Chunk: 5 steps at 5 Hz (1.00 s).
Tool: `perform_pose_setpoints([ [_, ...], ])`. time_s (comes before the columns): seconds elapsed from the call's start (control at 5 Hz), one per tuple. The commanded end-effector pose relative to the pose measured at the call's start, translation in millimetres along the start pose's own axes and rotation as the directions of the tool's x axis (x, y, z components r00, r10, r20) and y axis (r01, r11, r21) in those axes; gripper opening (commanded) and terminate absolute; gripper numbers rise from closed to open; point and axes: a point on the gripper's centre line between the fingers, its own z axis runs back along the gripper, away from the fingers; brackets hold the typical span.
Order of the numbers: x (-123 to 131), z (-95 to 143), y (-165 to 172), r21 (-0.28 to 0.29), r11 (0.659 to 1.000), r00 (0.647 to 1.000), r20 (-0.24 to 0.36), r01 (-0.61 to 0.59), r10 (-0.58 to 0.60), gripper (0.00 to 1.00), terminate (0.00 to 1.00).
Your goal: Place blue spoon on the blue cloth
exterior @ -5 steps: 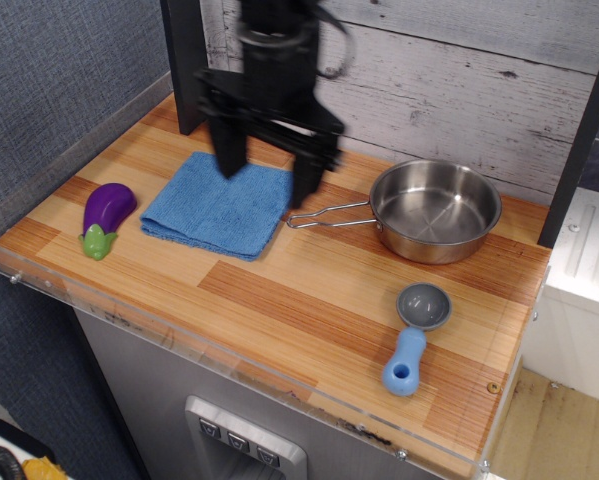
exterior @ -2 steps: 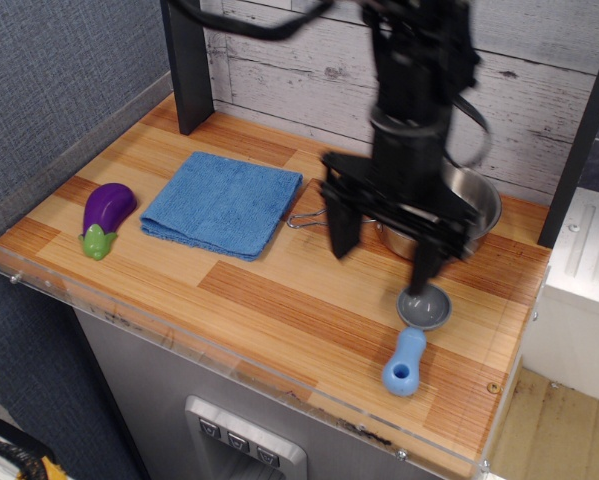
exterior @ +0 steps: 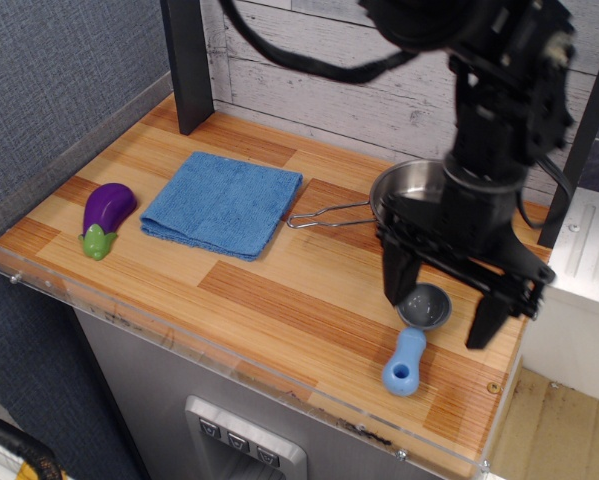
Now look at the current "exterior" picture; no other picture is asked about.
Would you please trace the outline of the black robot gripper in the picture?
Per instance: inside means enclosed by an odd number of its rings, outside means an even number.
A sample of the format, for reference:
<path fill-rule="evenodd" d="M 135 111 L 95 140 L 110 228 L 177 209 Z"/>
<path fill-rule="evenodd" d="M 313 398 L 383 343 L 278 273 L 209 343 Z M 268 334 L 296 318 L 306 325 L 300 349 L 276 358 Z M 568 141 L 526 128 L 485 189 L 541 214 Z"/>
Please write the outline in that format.
<path fill-rule="evenodd" d="M 396 306 L 415 288 L 426 263 L 482 293 L 466 347 L 484 349 L 509 315 L 532 317 L 554 272 L 513 231 L 527 176 L 513 167 L 502 177 L 478 176 L 456 160 L 444 164 L 445 187 L 431 227 L 399 218 L 378 223 L 384 294 Z"/>

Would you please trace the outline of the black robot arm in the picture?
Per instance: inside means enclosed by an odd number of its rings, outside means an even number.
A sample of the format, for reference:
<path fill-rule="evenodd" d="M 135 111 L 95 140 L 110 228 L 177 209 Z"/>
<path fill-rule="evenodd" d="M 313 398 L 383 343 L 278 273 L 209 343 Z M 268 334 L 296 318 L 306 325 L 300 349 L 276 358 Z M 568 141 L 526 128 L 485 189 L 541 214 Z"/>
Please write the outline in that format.
<path fill-rule="evenodd" d="M 444 50 L 455 73 L 456 137 L 436 200 L 383 198 L 378 235 L 384 292 L 400 303 L 422 265 L 482 297 L 466 345 L 487 346 L 511 317 L 538 311 L 554 272 L 518 239 L 529 169 L 564 191 L 550 160 L 572 117 L 566 79 L 574 54 L 569 11 L 557 1 L 368 1 L 379 32 L 402 50 Z"/>

